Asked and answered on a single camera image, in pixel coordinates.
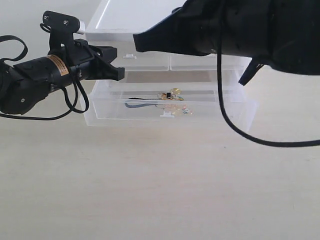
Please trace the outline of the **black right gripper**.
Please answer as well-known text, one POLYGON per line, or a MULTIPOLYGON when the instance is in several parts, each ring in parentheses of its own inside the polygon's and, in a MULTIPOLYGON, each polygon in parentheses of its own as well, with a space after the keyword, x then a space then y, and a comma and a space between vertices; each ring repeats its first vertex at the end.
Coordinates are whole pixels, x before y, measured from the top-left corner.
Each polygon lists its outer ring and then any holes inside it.
POLYGON ((188 0, 151 28, 133 34, 139 53, 224 55, 252 60, 245 86, 265 65, 278 71, 320 73, 317 0, 188 0))

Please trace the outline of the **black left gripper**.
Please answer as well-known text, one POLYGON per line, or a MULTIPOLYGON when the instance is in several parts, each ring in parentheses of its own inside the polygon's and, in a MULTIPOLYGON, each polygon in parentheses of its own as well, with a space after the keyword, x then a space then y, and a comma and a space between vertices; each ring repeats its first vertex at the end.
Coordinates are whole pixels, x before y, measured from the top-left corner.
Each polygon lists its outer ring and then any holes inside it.
POLYGON ((80 80, 114 80, 125 78, 125 69, 115 67, 112 62, 118 56, 118 50, 112 46, 94 46, 84 39, 74 40, 75 49, 63 51, 62 59, 70 73, 62 76, 63 82, 71 82, 72 77, 80 80))

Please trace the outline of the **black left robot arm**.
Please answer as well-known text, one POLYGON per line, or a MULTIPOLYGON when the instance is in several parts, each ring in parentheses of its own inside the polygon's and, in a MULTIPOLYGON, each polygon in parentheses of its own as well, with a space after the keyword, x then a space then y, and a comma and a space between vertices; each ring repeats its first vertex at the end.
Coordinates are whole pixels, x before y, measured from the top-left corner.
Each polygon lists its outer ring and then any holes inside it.
POLYGON ((74 86, 75 95, 88 96, 82 80, 114 80, 125 77, 123 67, 112 65, 118 50, 112 46, 93 46, 76 39, 59 43, 48 55, 10 66, 0 61, 0 112, 5 115, 24 115, 38 102, 58 90, 63 91, 69 111, 83 113, 71 103, 67 86, 74 86))

